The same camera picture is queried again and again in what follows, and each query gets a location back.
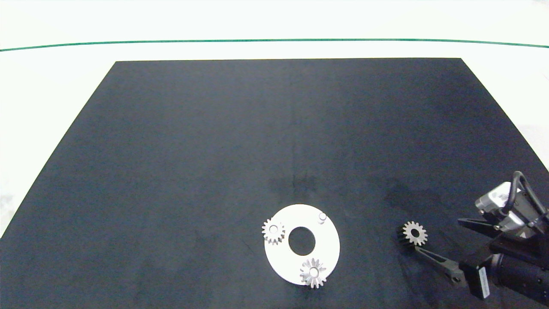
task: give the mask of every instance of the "silver gear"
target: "silver gear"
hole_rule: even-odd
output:
[[[414,221],[408,221],[402,226],[402,235],[404,236],[404,242],[414,246],[423,246],[427,242],[427,231],[423,229],[423,225]]]
[[[324,286],[326,282],[326,277],[323,272],[326,270],[325,267],[322,267],[320,260],[315,261],[314,258],[310,260],[305,260],[302,264],[301,271],[301,281],[305,282],[306,285],[309,285],[311,288],[317,288],[319,286]]]
[[[264,222],[262,233],[264,234],[263,239],[272,245],[278,245],[286,235],[284,225],[281,222],[273,222],[272,218]]]

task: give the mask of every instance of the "center hole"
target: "center hole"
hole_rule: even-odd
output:
[[[308,228],[293,229],[288,236],[288,244],[297,255],[308,255],[315,248],[315,236]]]
[[[311,267],[311,269],[309,269],[309,275],[313,278],[318,278],[318,269],[316,267]]]

